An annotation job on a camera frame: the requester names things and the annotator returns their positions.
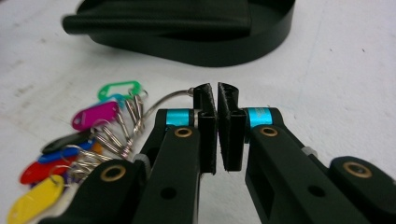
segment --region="key tag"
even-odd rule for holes
[[[101,105],[101,104],[104,104],[104,103],[110,102],[110,101],[116,101],[119,104],[119,107],[121,109],[123,109],[125,107],[125,97],[119,93],[115,93],[110,96],[107,96],[93,106]]]
[[[94,125],[100,125],[112,121],[119,113],[117,102],[107,102],[92,106],[79,111],[72,119],[72,127],[78,131],[90,129]]]
[[[43,179],[46,179],[50,175],[51,169],[55,166],[69,166],[72,161],[76,159],[77,156],[70,157],[67,161],[59,160],[59,161],[52,161],[49,163],[41,164],[33,162],[30,164],[21,174],[20,182],[21,184],[32,184]],[[66,172],[67,168],[61,167],[53,171],[55,175],[61,175]]]
[[[52,175],[21,196],[11,207],[8,224],[21,224],[55,204],[64,191],[64,178]]]
[[[141,91],[142,91],[142,86],[137,81],[125,81],[125,82],[108,83],[108,84],[106,84],[105,86],[103,86],[99,90],[98,99],[100,101],[104,100],[109,95],[111,95],[111,92],[114,92],[114,93],[117,93],[117,92],[128,92],[128,94],[122,95],[125,99],[128,100],[128,99],[132,99],[132,96],[129,94],[129,92],[132,95],[137,95]]]
[[[41,155],[38,159],[37,162],[41,164],[49,163],[52,161],[58,161],[58,160],[69,160],[68,158],[77,156],[78,153],[81,150],[90,150],[92,148],[92,145],[94,144],[94,140],[89,140],[85,143],[79,144],[77,146],[64,146],[60,151],[57,152],[52,152],[49,154],[44,154]]]

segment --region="white surface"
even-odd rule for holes
[[[396,177],[396,2],[298,0],[290,35],[257,61],[203,68],[112,49],[67,35],[77,0],[0,1],[0,223],[27,191],[21,171],[109,82],[138,80],[147,105],[171,91],[235,85],[239,105],[274,106],[328,165],[355,156]],[[165,107],[190,107],[179,98]],[[244,172],[205,175],[200,223],[260,223]]]

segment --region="screw hole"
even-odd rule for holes
[[[348,173],[360,178],[370,178],[373,175],[369,168],[354,161],[347,161],[343,166]]]
[[[125,167],[121,165],[113,165],[110,167],[107,167],[102,173],[101,173],[101,179],[106,182],[112,182],[116,181],[120,178],[122,178],[126,173]]]
[[[326,196],[324,190],[318,186],[309,186],[308,191],[316,197],[322,198]]]
[[[270,136],[270,137],[277,136],[277,130],[275,130],[273,128],[268,128],[268,127],[262,128],[261,133],[266,136]]]
[[[188,128],[179,128],[175,130],[175,135],[177,137],[189,137],[192,135],[192,131]]]
[[[165,200],[174,199],[177,195],[177,192],[174,188],[164,188],[161,190],[161,197]]]

